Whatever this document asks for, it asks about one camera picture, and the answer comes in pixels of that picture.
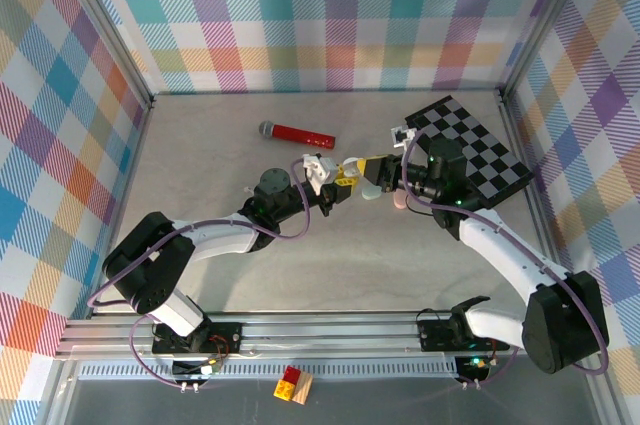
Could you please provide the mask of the right controller board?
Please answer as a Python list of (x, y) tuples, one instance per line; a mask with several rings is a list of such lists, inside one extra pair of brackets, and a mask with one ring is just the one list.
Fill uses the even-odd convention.
[(486, 380), (491, 373), (490, 356), (457, 356), (455, 358), (457, 380), (469, 383)]

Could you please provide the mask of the aluminium frame post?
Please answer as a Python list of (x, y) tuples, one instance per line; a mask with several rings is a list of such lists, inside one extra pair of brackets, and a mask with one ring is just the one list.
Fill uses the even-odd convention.
[(134, 94), (147, 110), (153, 108), (154, 95), (139, 71), (133, 56), (117, 31), (102, 0), (79, 0), (99, 36), (105, 41), (114, 62), (119, 66)]
[(534, 56), (555, 24), (567, 0), (524, 0), (523, 12), (516, 21), (516, 34), (506, 42), (506, 62), (497, 89), (504, 103), (511, 101), (523, 81)]

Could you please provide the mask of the controller board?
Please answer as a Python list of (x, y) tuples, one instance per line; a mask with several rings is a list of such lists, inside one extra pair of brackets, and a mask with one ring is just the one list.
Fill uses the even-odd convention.
[(491, 373), (490, 356), (457, 356), (455, 358), (457, 380), (469, 383), (486, 380)]
[(174, 377), (194, 376), (197, 380), (208, 380), (224, 365), (223, 359), (209, 358), (201, 362), (174, 361), (171, 371)]

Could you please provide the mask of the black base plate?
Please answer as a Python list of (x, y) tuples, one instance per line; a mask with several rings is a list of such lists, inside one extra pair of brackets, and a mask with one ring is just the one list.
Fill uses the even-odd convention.
[(493, 352), (510, 349), (506, 343), (472, 336), (445, 320), (419, 320), (417, 328), (423, 352)]
[(240, 322), (206, 322), (187, 336), (177, 334), (166, 324), (153, 328), (154, 354), (238, 353), (242, 338)]

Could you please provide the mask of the wooden block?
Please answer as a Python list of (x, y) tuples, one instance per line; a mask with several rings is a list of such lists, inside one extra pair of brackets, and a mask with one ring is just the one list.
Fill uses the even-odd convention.
[(310, 393), (313, 382), (313, 376), (302, 371), (298, 377), (297, 383), (291, 401), (300, 405), (304, 405)]

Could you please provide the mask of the black grey chessboard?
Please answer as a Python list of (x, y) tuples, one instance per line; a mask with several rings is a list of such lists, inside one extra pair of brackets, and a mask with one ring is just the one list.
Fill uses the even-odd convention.
[(454, 140), (467, 160), (466, 175), (487, 209), (510, 198), (533, 179), (533, 173), (452, 96), (448, 95), (405, 117), (421, 130), (418, 146), (428, 151), (435, 140)]

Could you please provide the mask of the slotted vent strip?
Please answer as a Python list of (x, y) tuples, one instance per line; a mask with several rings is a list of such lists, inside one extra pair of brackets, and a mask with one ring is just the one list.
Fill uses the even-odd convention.
[[(214, 378), (245, 379), (265, 378), (275, 380), (287, 367), (297, 368), (320, 379), (373, 379), (373, 378), (454, 378), (458, 376), (455, 360), (432, 360), (427, 358), (400, 358), (390, 361), (367, 360), (308, 360), (290, 364), (277, 360), (231, 360), (213, 372)], [(150, 379), (141, 366), (128, 361), (84, 363), (78, 372), (79, 378), (87, 379)]]

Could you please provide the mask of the red yellow toy brick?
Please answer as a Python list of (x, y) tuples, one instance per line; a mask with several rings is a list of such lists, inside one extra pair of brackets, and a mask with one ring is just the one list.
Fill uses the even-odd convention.
[(284, 401), (291, 401), (301, 376), (302, 371), (300, 369), (287, 366), (283, 376), (275, 386), (273, 396)]

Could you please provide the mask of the red toy microphone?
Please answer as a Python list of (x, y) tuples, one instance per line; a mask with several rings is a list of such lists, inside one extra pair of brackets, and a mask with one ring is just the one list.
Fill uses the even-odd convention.
[(334, 136), (274, 124), (271, 121), (261, 122), (258, 130), (262, 136), (267, 138), (274, 138), (329, 150), (335, 147)]

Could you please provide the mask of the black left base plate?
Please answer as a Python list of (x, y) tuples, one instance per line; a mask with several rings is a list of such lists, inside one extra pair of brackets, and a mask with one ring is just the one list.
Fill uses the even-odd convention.
[(166, 324), (153, 328), (154, 354), (238, 353), (242, 338), (240, 322), (206, 322), (187, 336), (177, 334)]

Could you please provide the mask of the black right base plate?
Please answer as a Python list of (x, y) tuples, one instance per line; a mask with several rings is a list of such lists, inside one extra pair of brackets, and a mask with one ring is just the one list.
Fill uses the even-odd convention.
[(423, 352), (493, 352), (510, 349), (506, 343), (472, 336), (445, 320), (419, 320), (417, 328)]

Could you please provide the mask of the left controller board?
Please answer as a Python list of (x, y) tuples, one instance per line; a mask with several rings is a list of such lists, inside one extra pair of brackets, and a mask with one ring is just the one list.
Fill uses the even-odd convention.
[(194, 376), (197, 380), (208, 380), (224, 365), (223, 359), (209, 358), (201, 362), (174, 361), (171, 371), (174, 377)]

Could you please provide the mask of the aluminium front rail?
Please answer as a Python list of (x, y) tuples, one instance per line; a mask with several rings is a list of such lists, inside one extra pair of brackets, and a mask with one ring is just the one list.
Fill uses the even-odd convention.
[[(242, 338), (232, 359), (331, 359), (410, 358), (425, 355), (504, 355), (520, 347), (522, 332), (503, 332), (499, 326), (477, 337), (501, 341), (507, 351), (423, 352), (418, 338), (419, 320), (449, 320), (446, 311), (430, 312), (301, 312), (301, 313), (220, 313), (211, 322), (240, 322)], [(153, 324), (139, 321), (134, 314), (102, 313), (88, 320), (72, 320), (63, 331), (56, 358), (116, 359), (136, 351), (141, 358), (175, 359), (196, 362), (214, 354), (154, 354)]]

